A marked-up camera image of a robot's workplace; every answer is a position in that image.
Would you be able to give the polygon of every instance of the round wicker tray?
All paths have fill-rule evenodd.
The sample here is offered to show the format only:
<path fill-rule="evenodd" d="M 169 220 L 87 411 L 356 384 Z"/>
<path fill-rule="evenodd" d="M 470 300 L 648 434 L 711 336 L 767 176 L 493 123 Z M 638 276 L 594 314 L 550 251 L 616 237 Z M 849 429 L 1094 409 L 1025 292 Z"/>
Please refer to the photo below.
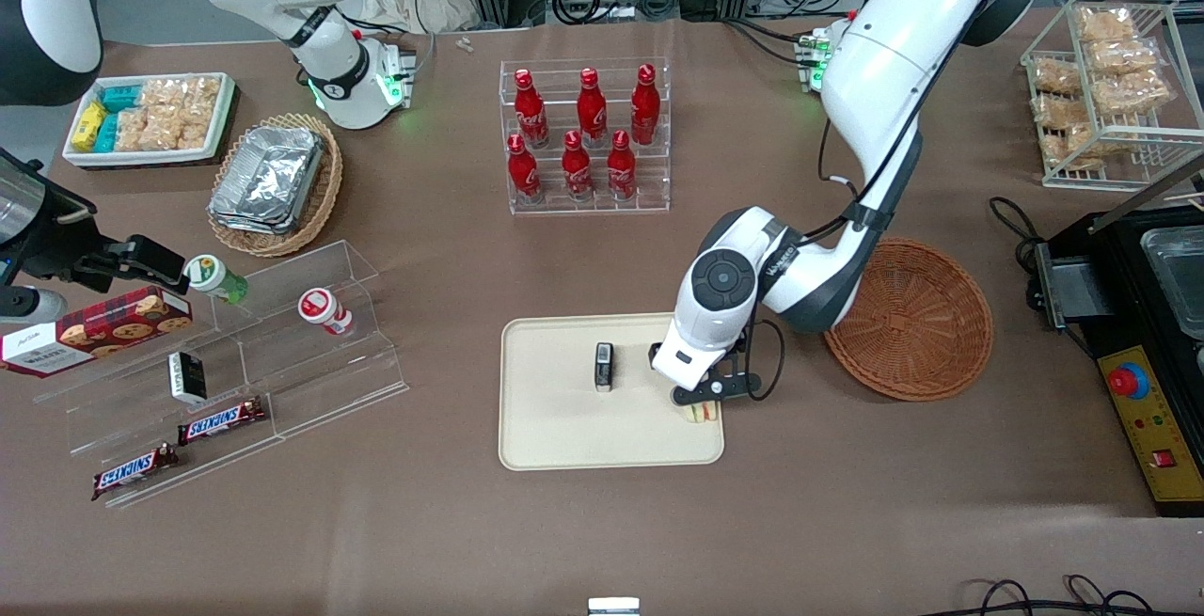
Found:
<path fill-rule="evenodd" d="M 220 226 L 213 218 L 209 218 L 213 233 L 218 236 L 218 239 L 225 247 L 249 253 L 249 255 L 271 259 L 271 256 L 284 256 L 301 250 L 306 244 L 312 243 L 319 231 L 321 231 L 321 226 L 326 225 L 330 213 L 335 209 L 338 188 L 343 183 L 343 155 L 338 152 L 338 144 L 335 141 L 335 135 L 331 135 L 330 128 L 312 116 L 293 114 L 290 112 L 289 114 L 279 114 L 276 118 L 264 119 L 262 123 L 258 124 L 259 126 L 306 128 L 315 132 L 315 135 L 321 136 L 326 146 L 319 162 L 318 176 L 314 178 L 313 188 L 309 191 L 309 200 L 306 200 L 305 212 L 301 213 L 301 226 L 297 226 L 296 231 L 291 231 L 289 235 L 248 233 L 248 231 L 236 231 L 231 230 L 231 227 Z M 238 146 L 242 144 L 242 140 L 246 140 L 249 132 L 250 129 L 243 132 L 242 136 L 238 136 L 235 144 L 230 146 L 230 149 L 226 150 L 226 156 L 222 159 L 222 166 L 213 183 L 214 191 L 222 183 L 222 179 L 225 178 L 234 153 L 237 153 Z"/>
<path fill-rule="evenodd" d="M 913 239 L 883 239 L 852 308 L 824 334 L 849 373 L 910 402 L 968 389 L 995 342 L 991 308 L 957 261 Z"/>

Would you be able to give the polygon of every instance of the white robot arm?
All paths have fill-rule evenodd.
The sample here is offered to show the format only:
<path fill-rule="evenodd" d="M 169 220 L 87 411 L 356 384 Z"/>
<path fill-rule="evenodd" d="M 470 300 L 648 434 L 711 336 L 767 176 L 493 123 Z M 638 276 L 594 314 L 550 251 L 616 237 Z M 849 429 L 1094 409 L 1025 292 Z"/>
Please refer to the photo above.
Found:
<path fill-rule="evenodd" d="M 293 49 L 321 109 L 341 128 L 365 129 L 402 106 L 395 46 L 358 38 L 335 7 L 342 0 L 209 0 L 254 20 Z"/>
<path fill-rule="evenodd" d="M 867 0 L 856 19 L 825 30 L 833 54 L 822 76 L 824 108 L 861 162 L 863 191 L 839 225 L 830 223 L 813 236 L 761 208 L 720 218 L 681 283 L 673 324 L 653 367 L 679 389 L 695 389 L 737 340 L 757 302 L 799 332 L 837 325 L 919 161 L 922 140 L 916 116 L 928 88 L 960 42 L 993 41 L 1029 2 Z M 840 225 L 844 230 L 834 248 L 816 243 Z M 730 238 L 744 239 L 733 244 Z M 754 289 L 743 289 L 740 273 L 740 290 L 718 290 L 724 298 L 715 298 L 716 283 L 702 280 L 700 268 L 714 263 L 714 256 L 752 270 Z M 739 303 L 728 297 L 739 297 Z"/>

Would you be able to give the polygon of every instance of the tabletop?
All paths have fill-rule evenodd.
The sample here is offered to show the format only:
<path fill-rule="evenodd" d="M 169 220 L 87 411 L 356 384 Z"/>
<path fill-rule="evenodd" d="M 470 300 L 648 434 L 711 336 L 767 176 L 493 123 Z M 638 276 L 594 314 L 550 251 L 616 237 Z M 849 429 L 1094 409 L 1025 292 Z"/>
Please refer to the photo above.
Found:
<path fill-rule="evenodd" d="M 819 99 L 721 24 L 472 32 L 472 54 L 441 37 L 412 109 L 368 131 L 336 129 L 346 179 L 312 245 L 349 239 L 380 271 L 377 315 L 411 389 L 113 511 L 88 500 L 93 464 L 69 456 L 64 415 L 30 402 L 37 381 L 4 377 L 0 611 L 562 615 L 631 594 L 655 615 L 905 615 L 975 605 L 981 579 L 1066 598 L 1068 573 L 1200 610 L 1204 523 L 1153 516 L 1094 365 L 1025 308 L 1016 238 L 987 212 L 988 196 L 1010 196 L 1054 235 L 1123 200 L 1038 183 L 1017 59 L 1050 14 L 952 58 L 887 233 L 954 256 L 992 308 L 993 355 L 961 396 L 887 401 L 821 338 L 789 333 L 777 392 L 725 408 L 714 464 L 504 469 L 507 321 L 671 310 L 720 214 L 761 205 L 816 226 L 848 191 L 816 178 Z M 512 218 L 500 63 L 639 55 L 665 55 L 673 71 L 671 212 Z M 104 66 L 185 71 L 236 79 L 236 135 L 266 116 L 318 112 L 279 43 L 108 46 Z M 839 137 L 825 166 L 860 179 Z M 212 235 L 212 166 L 84 173 L 57 161 L 52 174 L 95 201 L 107 235 L 214 251 L 238 273 L 271 265 Z M 79 307 L 98 300 L 65 294 Z"/>

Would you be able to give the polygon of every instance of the cookie box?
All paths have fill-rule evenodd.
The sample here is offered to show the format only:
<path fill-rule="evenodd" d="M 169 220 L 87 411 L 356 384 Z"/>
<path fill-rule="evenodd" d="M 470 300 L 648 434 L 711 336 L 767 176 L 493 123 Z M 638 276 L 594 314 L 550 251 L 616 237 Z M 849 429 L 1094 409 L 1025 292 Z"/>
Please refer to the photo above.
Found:
<path fill-rule="evenodd" d="M 5 334 L 0 368 L 45 379 L 191 325 L 193 308 L 185 300 L 161 286 L 142 286 L 54 324 Z"/>

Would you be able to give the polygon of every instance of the coca-cola bottle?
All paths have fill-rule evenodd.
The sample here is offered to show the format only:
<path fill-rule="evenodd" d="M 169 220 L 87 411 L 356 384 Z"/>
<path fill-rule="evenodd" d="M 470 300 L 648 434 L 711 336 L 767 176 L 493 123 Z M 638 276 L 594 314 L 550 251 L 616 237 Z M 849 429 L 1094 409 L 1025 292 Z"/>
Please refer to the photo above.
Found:
<path fill-rule="evenodd" d="M 584 203 L 594 196 L 594 182 L 590 179 L 590 154 L 582 149 L 582 132 L 569 129 L 565 132 L 565 154 L 560 158 L 565 167 L 565 183 L 568 184 L 568 196 Z"/>
<path fill-rule="evenodd" d="M 582 124 L 586 149 L 602 148 L 607 143 L 606 97 L 598 89 L 598 71 L 582 69 L 582 93 L 577 96 L 577 120 Z"/>
<path fill-rule="evenodd" d="M 519 89 L 514 97 L 514 112 L 519 118 L 519 129 L 533 149 L 548 144 L 548 111 L 543 107 L 543 97 L 535 88 L 531 72 L 520 67 L 514 72 L 514 85 Z"/>
<path fill-rule="evenodd" d="M 518 203 L 538 205 L 543 200 L 543 188 L 539 186 L 539 172 L 535 165 L 535 156 L 526 149 L 526 143 L 521 135 L 510 135 L 506 141 L 506 147 L 510 153 L 508 167 L 510 170 L 510 182 L 514 183 Z"/>
<path fill-rule="evenodd" d="M 631 94 L 631 137 L 647 146 L 656 137 L 656 120 L 661 118 L 661 94 L 656 90 L 656 67 L 645 63 L 639 67 L 635 93 Z"/>
<path fill-rule="evenodd" d="M 615 129 L 610 141 L 609 156 L 606 158 L 607 176 L 610 179 L 610 192 L 615 201 L 631 200 L 636 196 L 636 153 L 631 152 L 630 137 L 622 129 Z"/>

